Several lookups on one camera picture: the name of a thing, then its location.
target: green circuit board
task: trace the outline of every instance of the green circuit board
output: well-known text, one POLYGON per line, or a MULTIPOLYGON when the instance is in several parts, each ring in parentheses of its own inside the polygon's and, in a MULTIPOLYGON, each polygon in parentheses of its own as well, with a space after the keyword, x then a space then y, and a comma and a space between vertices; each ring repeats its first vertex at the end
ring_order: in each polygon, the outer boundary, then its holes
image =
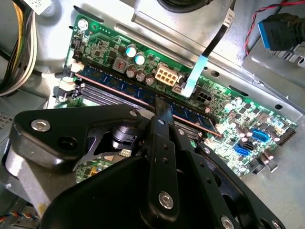
MULTIPOLYGON (((125 55, 126 47, 130 44, 136 46, 138 52, 143 53, 145 62, 138 69, 143 69, 145 74, 156 74, 156 69, 159 64, 177 72, 178 75, 187 76, 191 69, 163 56, 162 54, 151 50, 150 48, 135 42, 116 31, 113 31, 102 24, 86 17, 79 15, 74 25, 71 45, 68 52, 66 66, 71 64, 73 59, 81 61, 83 64, 93 64, 98 67, 112 68, 117 57, 122 57, 128 62, 128 65, 135 65, 133 58, 127 58, 125 55), (88 23, 88 29, 80 30, 78 22, 85 20, 88 23)), ((100 77, 98 72, 92 76, 92 79, 100 77)), ((265 149, 272 151, 277 143, 272 139, 267 141, 259 141, 254 138, 249 138, 253 143, 253 150, 247 156, 243 156, 234 150, 234 146, 240 141, 240 136, 236 128, 229 124, 234 121, 239 127, 255 128, 263 131, 267 135, 271 132, 276 133, 279 137, 282 136, 288 128, 295 129, 296 124, 282 115, 262 107, 259 103, 240 95, 231 89, 221 86, 218 83, 206 78, 202 75, 199 78, 197 87, 204 92, 208 92, 211 100, 208 104, 198 100, 194 95, 190 98, 185 98, 173 91, 173 87, 156 81, 150 87, 170 95, 177 101, 184 101, 189 105, 207 112, 215 117, 218 123, 218 131, 222 134, 221 137, 212 134, 208 135, 205 142, 215 153, 222 157, 227 165, 240 177, 249 172, 249 162, 262 154, 265 149), (224 109, 225 103, 232 105, 230 111, 224 109)), ((77 98, 59 104, 59 107, 64 106, 87 106, 98 105, 86 99, 77 98)))

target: motherboard connector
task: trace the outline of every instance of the motherboard connector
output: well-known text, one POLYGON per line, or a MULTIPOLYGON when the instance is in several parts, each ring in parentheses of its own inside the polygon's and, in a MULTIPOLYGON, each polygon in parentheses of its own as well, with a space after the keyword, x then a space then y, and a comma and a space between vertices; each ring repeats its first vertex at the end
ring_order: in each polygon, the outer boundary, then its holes
POLYGON ((162 64, 159 64, 155 79, 173 87, 178 80, 178 74, 162 64))

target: motherboard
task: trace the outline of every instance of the motherboard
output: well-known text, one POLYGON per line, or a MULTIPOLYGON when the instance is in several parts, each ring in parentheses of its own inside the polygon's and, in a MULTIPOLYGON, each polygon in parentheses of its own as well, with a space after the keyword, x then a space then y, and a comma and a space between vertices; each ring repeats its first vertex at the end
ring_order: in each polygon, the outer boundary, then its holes
MULTIPOLYGON (((186 131, 194 147, 204 142, 239 177, 257 174, 272 162, 272 151, 296 133, 296 124, 204 75, 190 98, 182 96, 191 71, 80 14, 65 66, 69 77, 61 81, 57 106, 126 103, 149 109, 160 97, 171 106, 175 124, 186 131)), ((79 177, 97 167, 98 162, 91 163, 94 166, 79 169, 79 177)))

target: red wire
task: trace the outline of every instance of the red wire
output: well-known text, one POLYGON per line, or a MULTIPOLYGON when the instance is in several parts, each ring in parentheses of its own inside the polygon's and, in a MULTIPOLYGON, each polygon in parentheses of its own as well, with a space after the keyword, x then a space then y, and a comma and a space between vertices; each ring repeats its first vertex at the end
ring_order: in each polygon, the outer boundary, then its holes
POLYGON ((302 3, 305 3, 305 0, 294 1, 294 2, 287 2, 287 0, 283 0, 279 4, 273 4, 273 5, 269 5, 267 7, 262 7, 259 10, 255 11, 255 13, 252 15, 252 24, 251 24, 251 27, 250 27, 250 29, 249 29, 249 31, 247 33, 247 36, 246 36, 246 39, 245 39, 245 42, 244 42, 244 50, 245 50, 246 55, 249 54, 249 50, 248 50, 249 37, 250 37, 251 32, 254 29, 255 19, 256 19, 256 16, 257 16, 258 13, 263 12, 263 11, 265 11, 267 9, 272 9, 272 8, 279 7, 279 6, 294 6, 294 5, 298 5, 298 4, 302 4, 302 3))

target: black connector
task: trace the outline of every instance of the black connector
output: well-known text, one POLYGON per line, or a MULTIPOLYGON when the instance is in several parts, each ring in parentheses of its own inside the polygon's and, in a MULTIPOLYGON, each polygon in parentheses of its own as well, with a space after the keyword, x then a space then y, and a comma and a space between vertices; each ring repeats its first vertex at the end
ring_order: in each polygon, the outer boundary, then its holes
POLYGON ((289 13, 271 15, 258 23, 264 47, 286 51, 305 41, 305 19, 289 13))

